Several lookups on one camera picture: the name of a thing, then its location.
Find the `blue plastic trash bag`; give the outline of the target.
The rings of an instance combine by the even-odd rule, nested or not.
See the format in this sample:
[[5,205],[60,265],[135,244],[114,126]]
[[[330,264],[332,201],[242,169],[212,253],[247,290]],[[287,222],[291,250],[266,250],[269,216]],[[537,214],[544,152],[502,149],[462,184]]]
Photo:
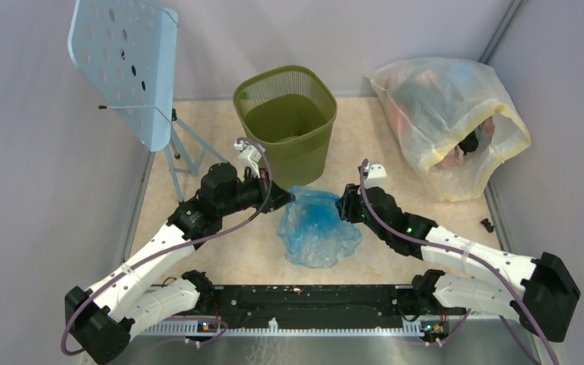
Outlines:
[[331,268],[355,253],[362,233],[340,219],[336,194],[309,186],[292,186],[289,192],[295,200],[285,206],[277,228],[289,263]]

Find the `green ribbed trash bin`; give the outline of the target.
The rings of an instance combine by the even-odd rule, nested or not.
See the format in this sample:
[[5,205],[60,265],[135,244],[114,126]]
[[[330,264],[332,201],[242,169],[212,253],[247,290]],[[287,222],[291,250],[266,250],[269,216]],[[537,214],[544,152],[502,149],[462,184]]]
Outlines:
[[315,72],[285,65],[253,76],[236,88],[233,106],[281,188],[306,186],[323,174],[338,104]]

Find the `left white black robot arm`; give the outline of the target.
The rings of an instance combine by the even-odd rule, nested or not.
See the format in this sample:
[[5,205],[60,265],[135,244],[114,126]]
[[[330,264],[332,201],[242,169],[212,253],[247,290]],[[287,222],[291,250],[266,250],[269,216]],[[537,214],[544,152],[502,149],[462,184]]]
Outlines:
[[[75,286],[65,295],[62,351],[108,364],[140,332],[163,319],[187,310],[199,315],[208,312],[214,295],[202,273],[180,278],[155,292],[149,288],[202,244],[231,233],[222,228],[226,216],[250,208],[255,215],[267,214],[294,199],[265,169],[247,167],[239,178],[232,164],[214,164],[196,193],[178,205],[142,249],[95,284],[86,289]],[[67,349],[69,337],[81,346],[77,352]]]

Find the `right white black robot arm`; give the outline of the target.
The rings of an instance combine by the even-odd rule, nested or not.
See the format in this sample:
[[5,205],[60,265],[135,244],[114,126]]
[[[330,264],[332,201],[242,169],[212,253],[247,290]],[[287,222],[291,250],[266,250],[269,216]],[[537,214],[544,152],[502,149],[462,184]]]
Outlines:
[[403,212],[380,187],[362,190],[348,184],[335,207],[343,221],[365,225],[399,255],[468,275],[461,279],[432,271],[416,276],[412,284],[421,311],[479,309],[518,319],[549,341],[565,341],[581,292],[557,255],[543,252],[533,258],[467,240],[429,218]]

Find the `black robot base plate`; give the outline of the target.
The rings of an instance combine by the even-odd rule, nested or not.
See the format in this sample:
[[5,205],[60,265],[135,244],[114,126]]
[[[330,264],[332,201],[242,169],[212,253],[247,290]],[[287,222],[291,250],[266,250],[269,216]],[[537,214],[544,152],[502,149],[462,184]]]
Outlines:
[[408,285],[225,285],[202,296],[188,316],[223,319],[230,329],[398,329],[433,316],[461,315]]

